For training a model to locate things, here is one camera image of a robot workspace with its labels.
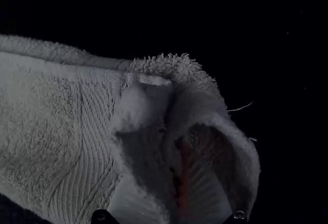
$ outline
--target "black background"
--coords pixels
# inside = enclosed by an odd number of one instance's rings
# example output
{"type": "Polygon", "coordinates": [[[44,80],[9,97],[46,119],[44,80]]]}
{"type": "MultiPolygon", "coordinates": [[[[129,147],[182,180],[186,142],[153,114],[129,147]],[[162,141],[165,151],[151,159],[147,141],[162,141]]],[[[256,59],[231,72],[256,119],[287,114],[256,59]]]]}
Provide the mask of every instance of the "black background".
{"type": "MultiPolygon", "coordinates": [[[[250,223],[325,220],[323,57],[315,0],[0,0],[0,33],[133,59],[189,53],[215,77],[232,119],[257,139],[250,223]]],[[[28,223],[0,198],[1,223],[28,223]]]]}

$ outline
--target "folded towel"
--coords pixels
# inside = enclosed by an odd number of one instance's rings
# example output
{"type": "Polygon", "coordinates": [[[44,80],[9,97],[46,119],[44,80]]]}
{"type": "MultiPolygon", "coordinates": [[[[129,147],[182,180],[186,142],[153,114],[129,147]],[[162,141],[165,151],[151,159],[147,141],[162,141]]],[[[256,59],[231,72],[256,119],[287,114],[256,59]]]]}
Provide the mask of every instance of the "folded towel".
{"type": "Polygon", "coordinates": [[[128,177],[154,223],[177,223],[181,139],[214,170],[235,215],[249,217],[257,152],[187,54],[118,60],[0,35],[0,193],[23,208],[88,223],[128,177]]]}

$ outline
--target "towel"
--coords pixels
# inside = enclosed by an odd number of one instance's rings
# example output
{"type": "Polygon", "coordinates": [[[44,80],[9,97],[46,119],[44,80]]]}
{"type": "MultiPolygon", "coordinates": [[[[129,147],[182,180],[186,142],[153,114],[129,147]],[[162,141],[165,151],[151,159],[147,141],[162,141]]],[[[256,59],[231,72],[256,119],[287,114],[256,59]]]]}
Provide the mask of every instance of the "towel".
{"type": "Polygon", "coordinates": [[[214,170],[233,213],[249,218],[256,149],[187,54],[112,59],[0,35],[0,193],[23,208],[54,224],[89,223],[128,176],[155,223],[177,223],[181,139],[214,170]]]}

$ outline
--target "white towel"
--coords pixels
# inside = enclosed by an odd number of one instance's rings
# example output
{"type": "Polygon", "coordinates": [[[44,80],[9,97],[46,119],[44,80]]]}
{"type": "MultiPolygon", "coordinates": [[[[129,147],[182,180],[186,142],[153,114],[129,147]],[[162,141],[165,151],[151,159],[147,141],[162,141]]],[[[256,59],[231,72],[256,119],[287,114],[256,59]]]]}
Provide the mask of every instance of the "white towel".
{"type": "Polygon", "coordinates": [[[22,207],[88,223],[129,174],[157,223],[176,223],[169,167],[181,171],[180,138],[213,167],[231,209],[249,217],[257,152],[188,55],[117,60],[0,35],[0,192],[22,207]]]}

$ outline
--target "towel fold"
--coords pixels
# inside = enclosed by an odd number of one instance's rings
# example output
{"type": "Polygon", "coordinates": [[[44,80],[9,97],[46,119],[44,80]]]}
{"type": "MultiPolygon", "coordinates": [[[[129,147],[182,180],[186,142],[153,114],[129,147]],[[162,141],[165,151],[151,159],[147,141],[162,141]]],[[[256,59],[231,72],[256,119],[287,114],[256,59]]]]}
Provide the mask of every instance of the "towel fold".
{"type": "Polygon", "coordinates": [[[0,35],[0,193],[23,208],[88,223],[129,175],[157,223],[177,223],[181,138],[213,168],[232,211],[249,217],[256,149],[187,54],[118,60],[0,35]]]}

